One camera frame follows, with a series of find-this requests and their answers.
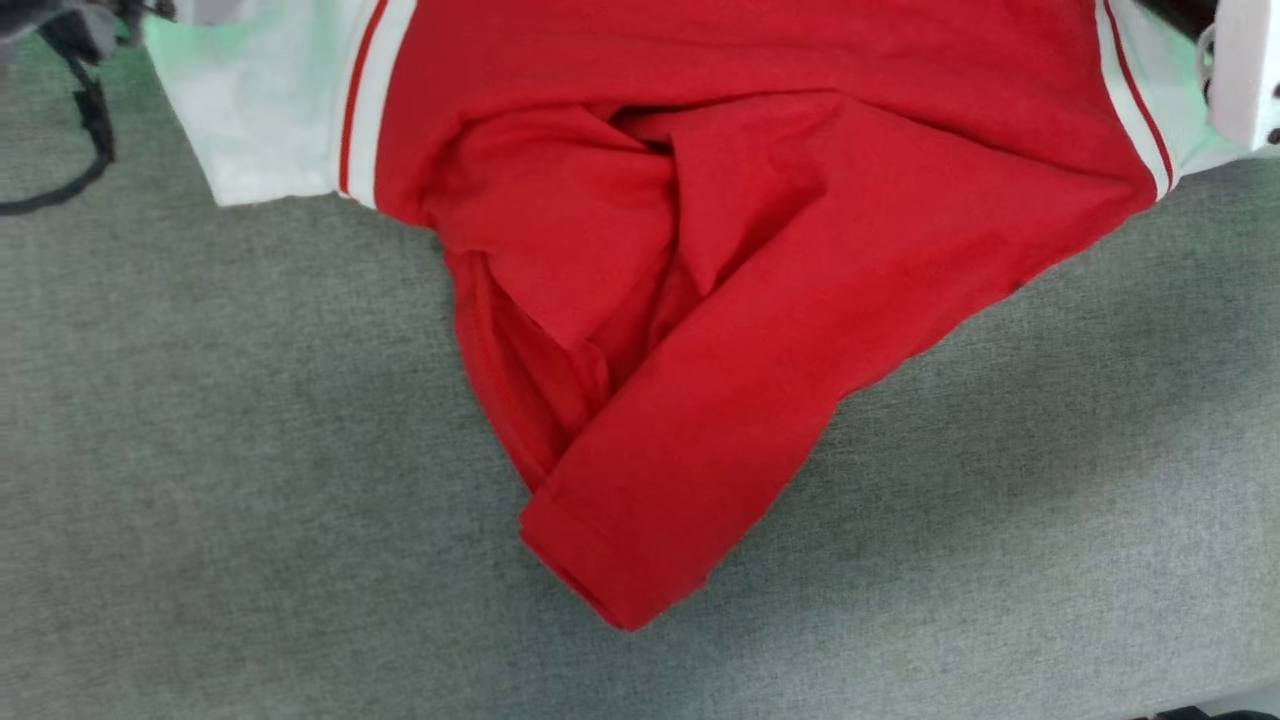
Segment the grey fabric sofa cushion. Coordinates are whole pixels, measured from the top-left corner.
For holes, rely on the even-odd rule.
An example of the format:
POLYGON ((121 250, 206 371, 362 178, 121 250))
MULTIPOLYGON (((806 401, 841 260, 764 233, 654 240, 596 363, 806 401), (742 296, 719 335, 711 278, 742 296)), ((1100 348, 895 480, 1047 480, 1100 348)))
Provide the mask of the grey fabric sofa cushion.
POLYGON ((1119 720, 1280 684, 1280 161, 852 397, 627 634, 518 541, 434 240, 216 208, 148 59, 0 219, 0 720, 1119 720))

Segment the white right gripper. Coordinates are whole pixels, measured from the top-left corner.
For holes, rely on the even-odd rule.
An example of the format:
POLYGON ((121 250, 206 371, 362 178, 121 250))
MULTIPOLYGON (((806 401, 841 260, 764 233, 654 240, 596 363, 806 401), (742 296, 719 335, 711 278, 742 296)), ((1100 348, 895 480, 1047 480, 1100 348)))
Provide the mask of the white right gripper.
POLYGON ((1280 0, 1217 0, 1203 41, 1210 124, 1251 152, 1280 147, 1280 0))

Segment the red basketball jersey number 23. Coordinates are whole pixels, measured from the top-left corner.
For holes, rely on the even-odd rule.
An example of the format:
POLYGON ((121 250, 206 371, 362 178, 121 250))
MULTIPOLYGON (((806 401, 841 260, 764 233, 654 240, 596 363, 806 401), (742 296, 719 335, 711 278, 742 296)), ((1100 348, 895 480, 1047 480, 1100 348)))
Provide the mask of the red basketball jersey number 23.
POLYGON ((223 206, 433 231, 532 552, 689 597, 838 404, 1252 150, 1139 0, 170 0, 223 206))

